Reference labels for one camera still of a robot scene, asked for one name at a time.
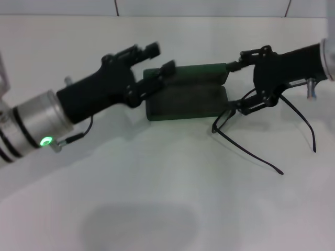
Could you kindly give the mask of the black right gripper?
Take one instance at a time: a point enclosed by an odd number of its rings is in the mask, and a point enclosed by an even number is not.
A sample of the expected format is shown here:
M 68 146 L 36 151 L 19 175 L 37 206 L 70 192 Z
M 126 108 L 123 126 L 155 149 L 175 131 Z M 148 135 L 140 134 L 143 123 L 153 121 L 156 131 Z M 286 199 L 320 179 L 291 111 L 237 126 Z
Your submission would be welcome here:
M 321 63 L 320 44 L 284 54 L 273 52 L 270 45 L 241 51 L 237 61 L 226 64 L 226 70 L 236 72 L 251 65 L 255 65 L 253 83 L 257 94 L 229 101 L 231 116 L 237 111 L 246 116 L 267 107 L 274 107 L 280 95 L 289 89 L 291 82 L 312 78 L 319 83 L 327 79 Z

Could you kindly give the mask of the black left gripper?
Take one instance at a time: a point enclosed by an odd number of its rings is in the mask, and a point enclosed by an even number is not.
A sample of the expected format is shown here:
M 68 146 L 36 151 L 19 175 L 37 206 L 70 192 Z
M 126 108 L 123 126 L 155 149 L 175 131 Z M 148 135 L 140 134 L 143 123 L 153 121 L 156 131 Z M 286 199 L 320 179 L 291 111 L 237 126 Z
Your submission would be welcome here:
M 175 61 L 171 60 L 152 75 L 135 81 L 131 67 L 159 55 L 159 44 L 154 42 L 144 49 L 135 44 L 115 55 L 104 56 L 97 72 L 57 91 L 65 115 L 77 124 L 116 104 L 140 106 L 176 73 Z

